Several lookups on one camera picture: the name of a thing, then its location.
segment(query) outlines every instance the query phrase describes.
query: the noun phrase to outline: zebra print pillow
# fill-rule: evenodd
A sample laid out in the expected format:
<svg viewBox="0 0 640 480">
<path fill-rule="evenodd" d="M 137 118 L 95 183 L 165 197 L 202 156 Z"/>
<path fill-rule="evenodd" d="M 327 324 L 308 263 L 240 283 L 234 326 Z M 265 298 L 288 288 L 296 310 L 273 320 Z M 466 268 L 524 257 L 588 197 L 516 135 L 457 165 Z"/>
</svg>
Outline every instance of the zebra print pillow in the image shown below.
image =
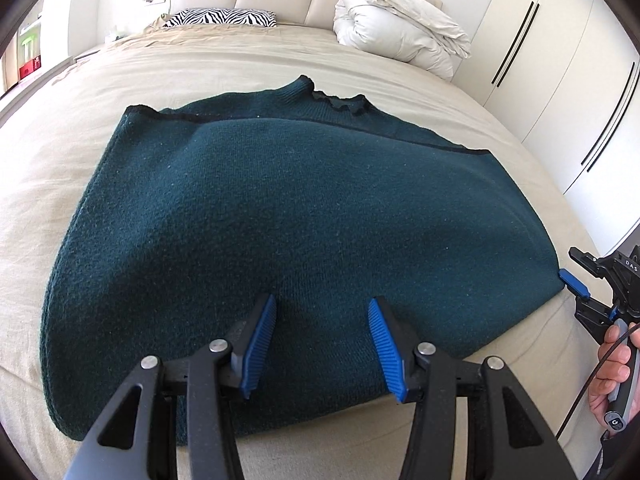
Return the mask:
<svg viewBox="0 0 640 480">
<path fill-rule="evenodd" d="M 258 27 L 275 27 L 276 15 L 270 10 L 258 9 L 184 9 L 170 18 L 163 27 L 177 25 L 193 25 L 211 23 L 218 25 L 257 25 Z"/>
</svg>

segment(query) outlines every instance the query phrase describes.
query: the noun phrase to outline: knit fabric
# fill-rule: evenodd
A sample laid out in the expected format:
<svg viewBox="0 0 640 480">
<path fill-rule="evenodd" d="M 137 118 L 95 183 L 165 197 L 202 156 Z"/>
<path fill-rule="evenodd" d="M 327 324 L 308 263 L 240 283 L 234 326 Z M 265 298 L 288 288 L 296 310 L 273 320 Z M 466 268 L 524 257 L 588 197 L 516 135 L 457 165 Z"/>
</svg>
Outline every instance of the knit fabric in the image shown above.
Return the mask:
<svg viewBox="0 0 640 480">
<path fill-rule="evenodd" d="M 132 106 L 50 277 L 47 404 L 80 440 L 143 356 L 188 356 L 271 292 L 276 328 L 236 430 L 310 420 L 386 393 L 373 296 L 463 357 L 558 293 L 557 272 L 542 223 L 490 152 L 363 96 L 326 96 L 301 76 L 177 110 Z"/>
</svg>

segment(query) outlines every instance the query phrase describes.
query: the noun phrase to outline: finger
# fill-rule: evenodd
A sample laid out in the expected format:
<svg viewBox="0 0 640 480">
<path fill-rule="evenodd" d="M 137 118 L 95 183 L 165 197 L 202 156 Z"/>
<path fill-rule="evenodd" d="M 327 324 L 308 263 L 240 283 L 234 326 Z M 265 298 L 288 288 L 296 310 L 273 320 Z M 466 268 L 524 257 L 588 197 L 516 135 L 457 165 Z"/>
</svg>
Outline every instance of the finger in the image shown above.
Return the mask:
<svg viewBox="0 0 640 480">
<path fill-rule="evenodd" d="M 596 420 L 600 423 L 604 428 L 607 427 L 607 423 L 604 421 L 604 415 L 607 413 L 607 408 L 609 407 L 609 401 L 607 400 L 607 396 L 592 396 L 589 395 L 589 409 L 591 413 L 595 415 Z"/>
<path fill-rule="evenodd" d="M 635 323 L 630 323 L 629 328 L 634 327 Z M 636 348 L 640 348 L 640 328 L 632 333 L 631 342 L 634 344 Z"/>
<path fill-rule="evenodd" d="M 613 361 L 605 361 L 602 368 L 598 370 L 596 377 L 598 379 L 611 379 L 619 383 L 625 382 L 629 378 L 631 370 L 626 365 L 615 363 Z"/>
<path fill-rule="evenodd" d="M 604 343 L 603 345 L 600 345 L 600 348 L 598 348 L 598 360 L 602 359 L 604 357 L 604 354 L 606 354 L 612 346 L 613 343 Z M 624 365 L 629 361 L 630 358 L 631 348 L 629 348 L 627 345 L 621 344 L 613 351 L 613 353 L 609 357 L 607 357 L 607 361 L 615 361 Z"/>
<path fill-rule="evenodd" d="M 604 334 L 604 342 L 615 343 L 616 339 L 618 339 L 619 337 L 620 337 L 620 327 L 618 325 L 611 325 Z"/>
<path fill-rule="evenodd" d="M 629 419 L 634 418 L 638 411 L 640 411 L 640 388 L 636 388 L 636 394 L 634 395 L 634 400 L 631 402 L 631 410 L 629 412 Z"/>
<path fill-rule="evenodd" d="M 617 384 L 611 379 L 594 379 L 589 385 L 589 394 L 593 397 L 609 395 L 616 389 Z"/>
</svg>

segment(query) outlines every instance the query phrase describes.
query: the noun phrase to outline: white wardrobe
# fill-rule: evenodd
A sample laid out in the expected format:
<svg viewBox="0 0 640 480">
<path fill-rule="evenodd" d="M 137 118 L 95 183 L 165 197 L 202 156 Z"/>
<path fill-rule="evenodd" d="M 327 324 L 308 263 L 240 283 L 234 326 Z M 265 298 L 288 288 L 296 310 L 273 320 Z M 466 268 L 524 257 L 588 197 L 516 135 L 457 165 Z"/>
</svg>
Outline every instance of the white wardrobe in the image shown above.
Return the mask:
<svg viewBox="0 0 640 480">
<path fill-rule="evenodd" d="M 453 83 L 552 175 L 601 254 L 640 221 L 639 56 L 603 0 L 492 0 Z"/>
</svg>

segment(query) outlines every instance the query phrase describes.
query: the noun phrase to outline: red box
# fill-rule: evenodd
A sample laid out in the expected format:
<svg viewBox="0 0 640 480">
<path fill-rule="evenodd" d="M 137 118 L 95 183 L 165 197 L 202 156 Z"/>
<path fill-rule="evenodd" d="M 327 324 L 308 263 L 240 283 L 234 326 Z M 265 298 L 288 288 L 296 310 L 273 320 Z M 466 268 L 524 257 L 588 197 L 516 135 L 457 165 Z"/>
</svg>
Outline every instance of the red box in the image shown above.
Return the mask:
<svg viewBox="0 0 640 480">
<path fill-rule="evenodd" d="M 40 62 L 40 56 L 36 56 L 33 59 L 27 61 L 24 65 L 20 67 L 20 79 L 24 79 L 31 72 L 34 72 L 34 70 L 39 69 L 41 65 L 42 64 Z"/>
</svg>

